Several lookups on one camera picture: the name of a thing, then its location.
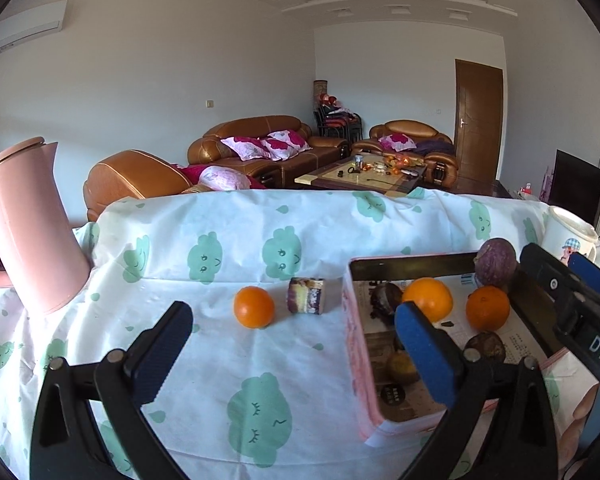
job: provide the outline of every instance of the orange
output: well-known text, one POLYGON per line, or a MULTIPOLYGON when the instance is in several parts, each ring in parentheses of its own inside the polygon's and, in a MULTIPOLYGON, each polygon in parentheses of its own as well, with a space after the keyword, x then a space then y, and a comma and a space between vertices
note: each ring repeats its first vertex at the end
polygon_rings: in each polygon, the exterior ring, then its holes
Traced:
POLYGON ((502 328, 509 317, 509 311, 509 298, 497 286, 477 288, 466 300, 466 318, 480 332, 495 332, 502 328))
POLYGON ((446 285, 435 278, 412 281, 402 293, 403 301, 413 301, 430 322, 435 323, 453 310, 454 299, 446 285))
POLYGON ((276 305, 259 286, 245 286, 234 297, 234 315, 247 328, 264 328, 273 321, 276 305))

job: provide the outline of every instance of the ceiling light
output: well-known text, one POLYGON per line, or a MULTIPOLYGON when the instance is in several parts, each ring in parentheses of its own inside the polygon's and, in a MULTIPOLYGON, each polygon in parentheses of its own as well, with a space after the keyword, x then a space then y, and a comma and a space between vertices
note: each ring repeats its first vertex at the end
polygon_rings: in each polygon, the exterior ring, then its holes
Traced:
POLYGON ((411 14, 411 6, 408 5, 387 5, 392 14, 411 14))
POLYGON ((452 20, 461 20, 463 22, 469 21, 469 14, 471 14, 470 10, 460 10, 460 9, 449 9, 449 18, 452 20))
POLYGON ((339 18, 346 18, 347 16, 353 16, 353 12, 351 12, 350 7, 344 7, 342 9, 331 9, 329 12, 332 12, 339 18))

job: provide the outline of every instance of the television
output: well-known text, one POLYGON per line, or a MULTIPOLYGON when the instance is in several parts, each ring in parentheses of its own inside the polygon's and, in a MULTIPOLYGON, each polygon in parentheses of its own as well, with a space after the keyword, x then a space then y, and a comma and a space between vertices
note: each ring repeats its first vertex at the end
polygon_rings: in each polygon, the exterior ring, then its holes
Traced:
POLYGON ((572 212, 593 227, 597 226, 600 219, 600 168, 557 150, 548 203, 572 212))

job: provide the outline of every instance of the brown leather armchair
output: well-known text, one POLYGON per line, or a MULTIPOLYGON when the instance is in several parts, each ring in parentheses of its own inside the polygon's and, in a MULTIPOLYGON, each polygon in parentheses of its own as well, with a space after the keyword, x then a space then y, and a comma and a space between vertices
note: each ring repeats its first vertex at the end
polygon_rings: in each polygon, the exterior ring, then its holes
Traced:
MULTIPOLYGON (((354 143, 351 147, 353 155, 361 152, 376 153, 378 155, 389 155, 395 153, 393 150, 384 150, 378 139, 393 133, 405 134, 418 143, 419 140, 444 140, 449 144, 453 142, 445 134, 441 134, 433 126, 419 121, 398 120, 385 124, 378 124, 369 131, 369 138, 354 143)), ((422 158, 427 166, 424 181, 437 184, 442 187, 452 187, 458 179, 458 160, 453 155, 446 153, 429 153, 421 156, 410 153, 409 156, 422 158)))
POLYGON ((97 163, 82 186, 87 218, 95 222, 107 205, 130 196, 156 196, 211 191, 189 179, 161 158, 140 150, 116 153, 97 163))
POLYGON ((257 178, 267 187, 291 187, 294 179, 317 170, 349 155, 349 143, 345 139, 314 137, 311 128, 295 117, 286 115, 249 117, 218 124, 200 139, 193 142, 187 152, 189 164, 210 164, 234 168, 257 178), (289 160, 272 162, 255 159, 243 162, 234 150, 220 139, 227 137, 266 137, 271 132, 295 130, 311 146, 289 160))

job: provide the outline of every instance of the chair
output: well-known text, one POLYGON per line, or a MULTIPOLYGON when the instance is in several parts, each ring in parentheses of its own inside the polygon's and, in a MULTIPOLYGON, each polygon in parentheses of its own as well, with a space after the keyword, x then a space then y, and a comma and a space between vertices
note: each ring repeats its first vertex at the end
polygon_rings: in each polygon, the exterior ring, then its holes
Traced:
POLYGON ((350 143, 362 138, 362 119, 357 114, 328 113, 328 108, 318 106, 314 110, 318 132, 322 136, 329 137, 330 130, 341 139, 347 139, 350 143))

